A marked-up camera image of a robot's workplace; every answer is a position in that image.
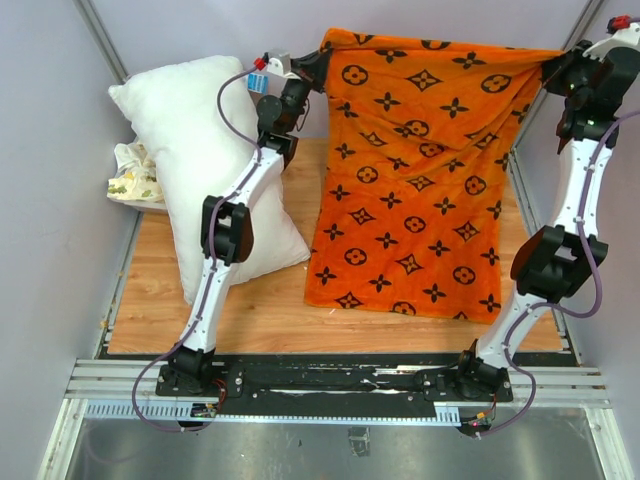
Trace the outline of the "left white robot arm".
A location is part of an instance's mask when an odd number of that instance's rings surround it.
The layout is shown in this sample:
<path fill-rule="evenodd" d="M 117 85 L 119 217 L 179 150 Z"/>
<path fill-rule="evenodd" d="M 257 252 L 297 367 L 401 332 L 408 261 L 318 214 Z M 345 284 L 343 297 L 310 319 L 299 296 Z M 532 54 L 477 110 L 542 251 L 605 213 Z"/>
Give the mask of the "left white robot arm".
<path fill-rule="evenodd" d="M 264 70 L 284 78 L 278 96 L 259 100 L 258 137 L 254 155 L 238 179 L 220 196 L 207 197 L 202 206 L 202 279 L 180 340 L 167 354 L 156 392 L 164 396 L 222 394 L 229 368 L 217 365 L 217 329 L 231 280 L 254 245 L 251 211 L 268 184 L 277 179 L 294 157 L 298 139 L 292 132 L 307 113 L 310 92 L 325 90 L 330 55 L 316 51 L 293 58 L 272 50 L 255 60 L 253 72 Z"/>

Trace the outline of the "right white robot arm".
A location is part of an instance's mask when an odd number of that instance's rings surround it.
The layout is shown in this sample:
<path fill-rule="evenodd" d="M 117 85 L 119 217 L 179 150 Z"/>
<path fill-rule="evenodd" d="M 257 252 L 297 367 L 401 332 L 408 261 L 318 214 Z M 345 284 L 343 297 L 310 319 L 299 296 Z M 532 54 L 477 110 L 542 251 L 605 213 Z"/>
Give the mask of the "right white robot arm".
<path fill-rule="evenodd" d="M 608 253 L 599 241 L 597 206 L 604 170 L 617 142 L 617 110 L 639 74 L 639 43 L 618 34 L 581 41 L 542 67 L 542 84 L 563 97 L 556 127 L 560 177 L 550 224 L 517 252 L 514 289 L 489 331 L 461 353 L 453 375 L 466 400 L 497 397 L 506 388 L 513 356 L 540 316 L 573 296 Z"/>

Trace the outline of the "orange flower-pattern pillowcase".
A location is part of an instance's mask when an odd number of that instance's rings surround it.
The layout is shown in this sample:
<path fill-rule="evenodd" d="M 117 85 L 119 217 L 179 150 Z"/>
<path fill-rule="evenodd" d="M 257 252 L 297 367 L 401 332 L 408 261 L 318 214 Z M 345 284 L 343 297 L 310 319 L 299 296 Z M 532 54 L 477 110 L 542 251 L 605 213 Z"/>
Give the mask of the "orange flower-pattern pillowcase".
<path fill-rule="evenodd" d="M 553 50 L 330 29 L 305 300 L 489 324 L 512 145 Z"/>

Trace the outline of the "white pillow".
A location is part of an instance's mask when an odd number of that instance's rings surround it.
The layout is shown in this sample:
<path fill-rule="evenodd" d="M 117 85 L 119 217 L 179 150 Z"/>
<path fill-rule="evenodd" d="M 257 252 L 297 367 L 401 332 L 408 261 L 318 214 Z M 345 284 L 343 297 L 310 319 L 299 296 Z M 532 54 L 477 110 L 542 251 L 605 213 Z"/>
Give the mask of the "white pillow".
<path fill-rule="evenodd" d="M 203 202 L 222 195 L 254 155 L 257 115 L 236 77 L 242 70 L 238 58 L 214 55 L 139 73 L 108 90 L 155 162 L 187 303 L 202 273 Z"/>

